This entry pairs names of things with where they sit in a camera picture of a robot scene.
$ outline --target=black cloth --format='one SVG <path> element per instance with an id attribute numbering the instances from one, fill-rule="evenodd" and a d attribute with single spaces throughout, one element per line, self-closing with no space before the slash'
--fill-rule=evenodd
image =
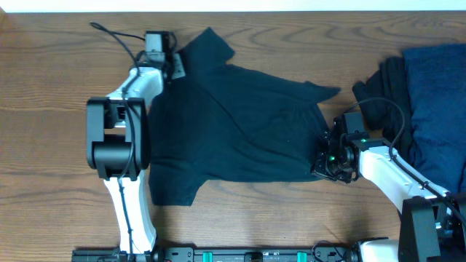
<path id="1" fill-rule="evenodd" d="M 186 76 L 149 113 L 155 205 L 191 205 L 211 179 L 312 181 L 317 139 L 328 130 L 317 103 L 338 88 L 227 65 L 234 51 L 210 28 L 180 52 Z"/>
<path id="2" fill-rule="evenodd" d="M 408 49 L 403 55 L 414 168 L 452 193 L 466 191 L 466 44 Z"/>
<path id="3" fill-rule="evenodd" d="M 353 88 L 356 100 L 388 98 L 404 112 L 406 125 L 400 140 L 394 145 L 398 153 L 410 162 L 409 150 L 413 143 L 411 131 L 411 105 L 407 89 L 405 63 L 402 57 L 390 57 L 380 64 L 379 70 L 364 84 L 357 82 Z M 383 128 L 382 135 L 392 141 L 401 128 L 401 116 L 397 108 L 382 100 L 360 105 L 364 119 L 371 130 Z"/>

